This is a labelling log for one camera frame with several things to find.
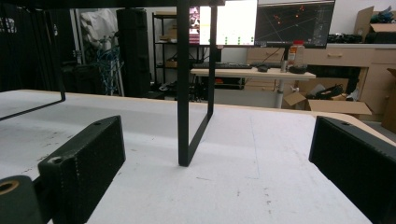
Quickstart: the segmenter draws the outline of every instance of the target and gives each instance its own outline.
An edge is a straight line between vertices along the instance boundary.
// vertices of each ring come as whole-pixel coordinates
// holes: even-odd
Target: computer monitor
[[[335,0],[257,6],[255,46],[287,48],[303,40],[306,48],[325,49]]]
[[[218,7],[216,44],[226,46],[254,46],[257,0],[226,1]],[[210,7],[190,10],[190,43],[210,45]]]

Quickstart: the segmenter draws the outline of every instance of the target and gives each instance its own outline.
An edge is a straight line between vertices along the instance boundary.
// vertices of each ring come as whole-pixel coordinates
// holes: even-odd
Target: drawer
[[[306,49],[307,64],[369,67],[374,49]]]
[[[247,50],[247,63],[257,63],[265,60],[268,63],[280,63],[284,49],[251,48]]]
[[[373,63],[396,64],[396,49],[376,49],[374,51]]]
[[[369,108],[373,110],[373,114],[384,114],[391,93],[392,90],[383,91],[364,89],[361,94],[361,101],[366,103]]]
[[[364,89],[392,90],[396,78],[387,68],[396,69],[396,64],[372,64],[367,72]]]

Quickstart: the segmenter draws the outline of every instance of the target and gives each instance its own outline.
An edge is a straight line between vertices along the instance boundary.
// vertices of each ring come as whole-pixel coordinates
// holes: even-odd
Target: white wall
[[[303,2],[309,0],[259,0],[260,2],[264,2],[268,4],[270,2],[275,3],[283,3],[283,2]],[[343,33],[343,34],[353,34],[355,20],[358,15],[358,12],[367,7],[375,7],[375,11],[381,11],[386,9],[389,6],[392,6],[393,10],[396,10],[396,0],[335,0],[334,13],[332,16],[332,25],[330,28],[330,34]],[[148,13],[148,41],[149,41],[149,52],[150,52],[150,69],[151,73],[154,73],[153,68],[153,48],[152,48],[152,19],[151,12],[155,11],[176,11],[174,7],[155,7],[155,8],[147,8]],[[234,63],[245,63],[247,56],[247,49],[224,49],[222,51],[222,60],[224,62],[234,62]],[[157,51],[157,55],[161,57],[161,52]],[[167,81],[176,80],[176,72],[169,71],[168,72],[169,79]]]

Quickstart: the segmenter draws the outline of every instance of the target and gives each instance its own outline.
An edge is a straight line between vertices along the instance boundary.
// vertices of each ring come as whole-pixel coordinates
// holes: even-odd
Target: wooden desk
[[[207,77],[209,75],[208,69],[191,69],[191,73],[198,77]],[[279,87],[276,92],[275,108],[282,106],[283,90],[285,80],[301,80],[307,81],[311,78],[316,78],[314,74],[293,74],[293,73],[281,73],[279,68],[268,69],[268,72],[258,72],[257,69],[216,69],[216,77],[246,77],[246,78],[263,78],[263,79],[279,79]]]
[[[49,95],[2,92],[0,112]],[[190,110],[194,131],[206,107],[191,104]],[[126,162],[89,223],[370,223],[308,161],[312,112],[215,105],[185,168],[177,165],[175,102],[67,94],[61,104],[0,122],[0,178],[36,178],[41,160],[90,123],[114,115],[122,118]],[[375,133],[350,116],[329,115]]]

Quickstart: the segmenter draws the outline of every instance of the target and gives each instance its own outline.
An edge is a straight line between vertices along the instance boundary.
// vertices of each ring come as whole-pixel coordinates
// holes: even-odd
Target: desk
[[[209,74],[208,69],[191,69],[191,73],[198,77],[207,77]],[[282,106],[283,90],[285,80],[301,80],[307,81],[311,78],[316,78],[314,74],[293,74],[293,73],[281,73],[279,68],[270,68],[268,72],[262,73],[255,69],[216,69],[216,77],[247,77],[247,78],[264,78],[264,79],[279,79],[279,87],[276,93],[275,108]]]
[[[2,92],[0,112],[49,95]],[[0,178],[36,178],[36,165],[73,135],[121,115],[126,162],[88,223],[371,223],[308,161],[316,113],[230,105],[214,111],[185,168],[177,165],[176,102],[67,94],[61,104],[0,122]],[[191,104],[190,133],[205,114],[205,105]],[[320,115],[379,136],[350,116]]]

